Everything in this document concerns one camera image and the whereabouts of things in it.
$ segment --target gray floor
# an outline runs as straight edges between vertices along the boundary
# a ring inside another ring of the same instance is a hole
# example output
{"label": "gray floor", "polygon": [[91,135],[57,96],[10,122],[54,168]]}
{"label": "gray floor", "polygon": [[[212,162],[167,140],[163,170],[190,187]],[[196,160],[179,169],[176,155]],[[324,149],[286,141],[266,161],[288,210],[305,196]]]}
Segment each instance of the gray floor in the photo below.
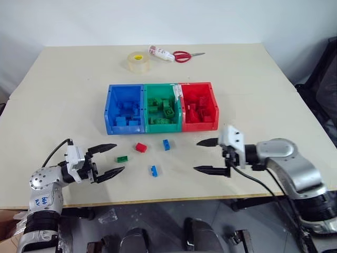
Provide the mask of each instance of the gray floor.
{"label": "gray floor", "polygon": [[[98,217],[114,208],[118,219],[100,224]],[[224,252],[244,252],[242,244],[227,243],[226,235],[238,229],[248,229],[255,253],[300,252],[286,224],[279,218],[273,203],[234,212],[229,201],[202,200],[119,205],[95,208],[96,218],[70,219],[73,252],[85,253],[88,242],[109,237],[109,247],[103,252],[117,252],[118,240],[134,227],[147,230],[151,240],[150,252],[182,250],[183,223],[186,217],[199,218],[209,223],[217,233]]]}

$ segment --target glue bottle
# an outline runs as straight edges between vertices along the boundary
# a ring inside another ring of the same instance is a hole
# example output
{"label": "glue bottle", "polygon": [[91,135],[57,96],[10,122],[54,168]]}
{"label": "glue bottle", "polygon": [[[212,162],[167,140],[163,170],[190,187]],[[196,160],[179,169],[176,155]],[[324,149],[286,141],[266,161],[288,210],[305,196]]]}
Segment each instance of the glue bottle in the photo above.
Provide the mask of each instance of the glue bottle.
{"label": "glue bottle", "polygon": [[148,48],[148,53],[152,54],[154,56],[159,57],[160,59],[166,60],[166,61],[170,61],[173,62],[174,61],[174,55],[170,54],[168,51],[165,51],[159,47],[156,46],[150,46]]}

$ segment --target green brick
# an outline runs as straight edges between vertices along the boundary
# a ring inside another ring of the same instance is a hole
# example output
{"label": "green brick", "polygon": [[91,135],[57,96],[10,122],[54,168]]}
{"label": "green brick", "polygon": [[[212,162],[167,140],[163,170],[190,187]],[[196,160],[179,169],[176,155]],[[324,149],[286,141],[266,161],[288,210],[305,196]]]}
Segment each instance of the green brick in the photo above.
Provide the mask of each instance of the green brick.
{"label": "green brick", "polygon": [[169,102],[169,100],[166,100],[166,99],[163,100],[163,106],[164,106],[164,109],[170,107],[170,102]]}
{"label": "green brick", "polygon": [[158,106],[149,106],[148,112],[149,113],[156,113],[158,111]]}
{"label": "green brick", "polygon": [[155,106],[155,105],[157,105],[157,103],[154,99],[147,100],[147,106]]}
{"label": "green brick", "polygon": [[163,100],[161,98],[154,98],[156,101],[156,105],[158,106],[159,109],[163,108]]}
{"label": "green brick", "polygon": [[162,124],[171,124],[171,120],[168,119],[155,119],[155,124],[162,125]]}
{"label": "green brick", "polygon": [[174,111],[172,110],[171,107],[165,108],[165,109],[164,109],[164,114],[165,114],[165,117],[166,117],[167,119],[171,119],[171,118],[174,117]]}
{"label": "green brick", "polygon": [[117,157],[117,162],[127,162],[127,156],[124,157]]}

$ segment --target scissors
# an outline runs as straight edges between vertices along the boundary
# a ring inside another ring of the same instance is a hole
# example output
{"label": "scissors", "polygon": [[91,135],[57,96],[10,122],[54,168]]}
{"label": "scissors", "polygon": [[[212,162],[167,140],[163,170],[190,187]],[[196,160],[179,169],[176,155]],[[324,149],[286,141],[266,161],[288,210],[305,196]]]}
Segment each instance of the scissors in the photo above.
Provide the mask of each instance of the scissors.
{"label": "scissors", "polygon": [[189,61],[192,57],[197,56],[197,55],[202,55],[205,53],[195,53],[195,54],[190,54],[185,51],[175,51],[173,52],[174,58],[176,62],[183,63]]}

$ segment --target plastic bin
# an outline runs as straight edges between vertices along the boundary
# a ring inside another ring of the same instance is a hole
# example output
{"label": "plastic bin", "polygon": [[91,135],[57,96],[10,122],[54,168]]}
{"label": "plastic bin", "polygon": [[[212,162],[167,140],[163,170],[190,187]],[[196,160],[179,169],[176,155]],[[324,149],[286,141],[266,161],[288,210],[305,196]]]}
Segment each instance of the plastic bin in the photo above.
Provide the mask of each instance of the plastic bin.
{"label": "plastic bin", "polygon": [[144,85],[110,85],[105,105],[107,134],[144,133]]}
{"label": "plastic bin", "polygon": [[180,83],[183,96],[180,97],[185,131],[217,130],[219,108],[211,83]]}
{"label": "plastic bin", "polygon": [[144,85],[144,121],[146,133],[182,131],[180,99],[173,89],[177,90],[176,83]]}

